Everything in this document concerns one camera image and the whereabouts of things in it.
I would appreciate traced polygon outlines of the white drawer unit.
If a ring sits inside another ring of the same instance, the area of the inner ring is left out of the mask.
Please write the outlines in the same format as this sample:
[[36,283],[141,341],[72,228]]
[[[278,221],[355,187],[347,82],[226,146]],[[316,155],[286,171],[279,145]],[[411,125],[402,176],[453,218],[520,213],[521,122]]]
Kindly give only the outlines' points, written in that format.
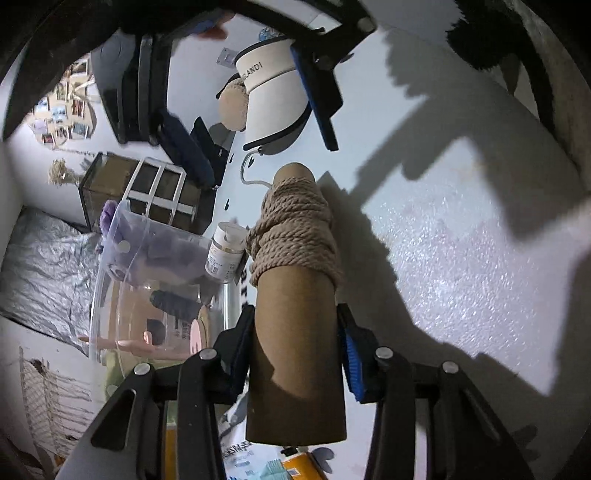
[[215,196],[215,189],[197,188],[182,168],[146,157],[135,167],[122,199],[135,214],[201,235],[211,224]]

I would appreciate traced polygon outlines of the white pill bottle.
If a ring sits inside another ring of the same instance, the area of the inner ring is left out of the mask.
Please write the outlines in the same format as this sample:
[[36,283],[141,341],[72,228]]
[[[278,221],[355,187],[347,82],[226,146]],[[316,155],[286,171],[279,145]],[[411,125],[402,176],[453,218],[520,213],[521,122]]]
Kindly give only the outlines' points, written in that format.
[[219,222],[206,257],[205,272],[213,280],[227,283],[233,277],[245,252],[249,231],[231,222]]

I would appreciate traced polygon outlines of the silver foil sheet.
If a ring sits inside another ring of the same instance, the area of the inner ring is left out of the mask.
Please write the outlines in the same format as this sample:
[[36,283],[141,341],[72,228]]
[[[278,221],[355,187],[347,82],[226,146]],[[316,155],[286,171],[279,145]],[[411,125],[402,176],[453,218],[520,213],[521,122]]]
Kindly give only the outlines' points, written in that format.
[[1,315],[83,354],[101,237],[82,233],[40,210],[25,208],[1,267]]

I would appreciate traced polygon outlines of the clear plastic storage bin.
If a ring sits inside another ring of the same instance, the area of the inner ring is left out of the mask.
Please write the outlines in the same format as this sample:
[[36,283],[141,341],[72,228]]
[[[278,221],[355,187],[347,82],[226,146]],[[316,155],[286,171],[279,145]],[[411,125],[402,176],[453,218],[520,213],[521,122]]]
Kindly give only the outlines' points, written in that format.
[[[155,290],[199,302],[197,318],[181,321],[153,307],[149,297]],[[182,362],[235,326],[242,304],[238,279],[222,283],[205,272],[188,284],[149,280],[133,286],[101,273],[99,262],[89,335],[84,340],[92,360],[113,363],[123,373],[145,360]]]

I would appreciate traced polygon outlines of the beige plush toy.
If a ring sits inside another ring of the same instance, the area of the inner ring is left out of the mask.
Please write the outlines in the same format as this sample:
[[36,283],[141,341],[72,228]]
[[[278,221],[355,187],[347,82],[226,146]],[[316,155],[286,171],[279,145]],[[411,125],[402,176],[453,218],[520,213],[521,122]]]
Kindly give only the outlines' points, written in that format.
[[245,130],[249,95],[242,79],[229,80],[216,97],[222,125],[229,131]]

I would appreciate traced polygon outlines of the macrame wall hanging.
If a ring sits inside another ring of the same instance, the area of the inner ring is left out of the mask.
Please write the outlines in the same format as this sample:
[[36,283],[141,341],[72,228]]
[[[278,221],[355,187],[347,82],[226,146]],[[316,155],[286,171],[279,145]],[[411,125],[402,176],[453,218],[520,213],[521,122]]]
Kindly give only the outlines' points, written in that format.
[[24,413],[33,443],[65,459],[101,408],[89,359],[69,347],[19,349]]

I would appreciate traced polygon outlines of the purple plush toy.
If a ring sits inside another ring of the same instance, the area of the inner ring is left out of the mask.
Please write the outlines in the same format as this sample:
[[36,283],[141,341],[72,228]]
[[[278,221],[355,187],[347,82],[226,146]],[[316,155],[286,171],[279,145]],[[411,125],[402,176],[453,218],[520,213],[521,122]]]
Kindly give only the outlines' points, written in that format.
[[188,284],[205,275],[211,242],[135,214],[127,201],[107,201],[99,218],[100,272],[138,286],[149,280]]

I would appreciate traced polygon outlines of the dried flower vase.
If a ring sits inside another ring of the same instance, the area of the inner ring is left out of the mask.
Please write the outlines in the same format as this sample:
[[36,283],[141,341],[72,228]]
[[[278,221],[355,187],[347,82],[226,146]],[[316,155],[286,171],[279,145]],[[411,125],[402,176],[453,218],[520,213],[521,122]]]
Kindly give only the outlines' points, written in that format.
[[48,170],[48,183],[58,187],[64,185],[79,185],[85,174],[76,173],[66,165],[64,159],[55,160]]

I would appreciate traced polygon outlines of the white pet wipes pouch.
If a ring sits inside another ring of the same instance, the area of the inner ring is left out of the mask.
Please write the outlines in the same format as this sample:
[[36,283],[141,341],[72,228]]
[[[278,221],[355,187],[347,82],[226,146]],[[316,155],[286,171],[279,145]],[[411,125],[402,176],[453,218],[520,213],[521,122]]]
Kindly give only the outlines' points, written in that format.
[[245,438],[247,404],[249,392],[245,391],[218,418],[221,456],[228,479],[259,479],[267,464],[280,459],[276,446],[252,443]]

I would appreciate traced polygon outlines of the green plush towel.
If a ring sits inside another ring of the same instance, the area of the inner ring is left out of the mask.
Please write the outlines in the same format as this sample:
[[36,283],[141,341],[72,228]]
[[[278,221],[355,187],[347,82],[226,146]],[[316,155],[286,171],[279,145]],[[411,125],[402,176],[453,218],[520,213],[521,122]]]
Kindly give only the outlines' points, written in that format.
[[163,416],[167,429],[177,426],[177,383],[180,373],[178,362],[140,361],[126,375],[112,376],[106,381],[105,400],[119,400],[129,391],[138,405],[138,400],[149,399]]

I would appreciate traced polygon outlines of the glass terrarium tank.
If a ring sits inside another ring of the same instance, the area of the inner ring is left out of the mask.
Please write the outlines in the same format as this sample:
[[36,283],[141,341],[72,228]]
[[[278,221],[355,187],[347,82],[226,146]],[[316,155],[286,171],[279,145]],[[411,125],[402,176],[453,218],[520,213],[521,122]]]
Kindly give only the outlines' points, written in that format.
[[99,217],[107,200],[119,202],[139,161],[99,152],[78,186],[86,226],[98,231]]

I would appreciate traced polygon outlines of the photo collage board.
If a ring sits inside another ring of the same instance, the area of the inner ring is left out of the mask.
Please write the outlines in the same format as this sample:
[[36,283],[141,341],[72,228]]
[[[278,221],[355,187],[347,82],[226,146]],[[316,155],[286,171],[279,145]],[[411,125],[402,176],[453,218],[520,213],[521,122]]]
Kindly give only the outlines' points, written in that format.
[[43,146],[59,149],[68,140],[85,140],[96,128],[100,104],[90,55],[71,64],[58,83],[27,114],[25,123]]

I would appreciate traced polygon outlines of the cream sun visor hat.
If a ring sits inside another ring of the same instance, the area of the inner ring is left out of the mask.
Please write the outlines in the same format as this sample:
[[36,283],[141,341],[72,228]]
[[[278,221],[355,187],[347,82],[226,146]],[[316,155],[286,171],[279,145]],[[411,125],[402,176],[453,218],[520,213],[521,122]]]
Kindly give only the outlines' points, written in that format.
[[294,64],[294,41],[277,37],[238,53],[236,70],[245,85],[245,151],[274,155],[290,147],[311,116],[311,105]]

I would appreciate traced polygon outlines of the tan rope cardboard spool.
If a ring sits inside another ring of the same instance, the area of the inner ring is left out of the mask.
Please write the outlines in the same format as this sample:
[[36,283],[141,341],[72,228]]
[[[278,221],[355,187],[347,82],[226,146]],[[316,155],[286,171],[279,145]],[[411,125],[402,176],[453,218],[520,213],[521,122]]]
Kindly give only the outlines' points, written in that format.
[[256,288],[246,438],[286,447],[346,439],[332,212],[308,167],[284,165],[246,249]]

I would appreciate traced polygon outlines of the orange tube bottle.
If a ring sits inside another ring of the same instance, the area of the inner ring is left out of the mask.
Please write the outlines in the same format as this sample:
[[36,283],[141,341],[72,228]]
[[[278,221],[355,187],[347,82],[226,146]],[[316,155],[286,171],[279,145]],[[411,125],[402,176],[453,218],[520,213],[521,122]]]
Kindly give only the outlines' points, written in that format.
[[294,480],[327,480],[314,457],[308,452],[283,452],[280,462]]

